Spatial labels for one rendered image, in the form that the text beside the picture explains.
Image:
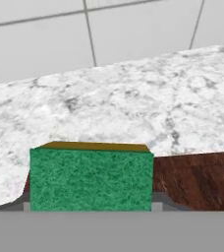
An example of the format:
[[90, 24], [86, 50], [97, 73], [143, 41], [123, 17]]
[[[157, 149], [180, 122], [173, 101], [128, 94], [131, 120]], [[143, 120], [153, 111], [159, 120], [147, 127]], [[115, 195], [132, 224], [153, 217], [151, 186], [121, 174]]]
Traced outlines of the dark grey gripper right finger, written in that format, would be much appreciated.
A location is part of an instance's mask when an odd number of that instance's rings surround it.
[[162, 212], [174, 212], [174, 211], [189, 211], [190, 208], [184, 205], [175, 203], [164, 192], [152, 193], [152, 206], [154, 210], [160, 210]]

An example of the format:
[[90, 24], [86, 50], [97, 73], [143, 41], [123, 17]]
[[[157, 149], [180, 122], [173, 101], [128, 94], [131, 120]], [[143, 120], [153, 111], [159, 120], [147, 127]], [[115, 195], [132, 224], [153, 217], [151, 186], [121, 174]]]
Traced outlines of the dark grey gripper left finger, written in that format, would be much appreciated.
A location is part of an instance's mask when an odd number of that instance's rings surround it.
[[0, 206], [0, 211], [21, 211], [25, 210], [25, 205], [29, 204], [29, 193], [23, 194], [17, 200]]

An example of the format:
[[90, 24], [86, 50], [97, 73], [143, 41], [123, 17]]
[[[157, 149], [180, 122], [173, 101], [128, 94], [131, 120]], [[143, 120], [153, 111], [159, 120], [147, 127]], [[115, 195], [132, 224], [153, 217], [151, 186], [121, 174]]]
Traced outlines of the green and yellow sponge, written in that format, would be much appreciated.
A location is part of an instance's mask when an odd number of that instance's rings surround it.
[[149, 212], [153, 153], [143, 144], [51, 142], [29, 151], [34, 212]]

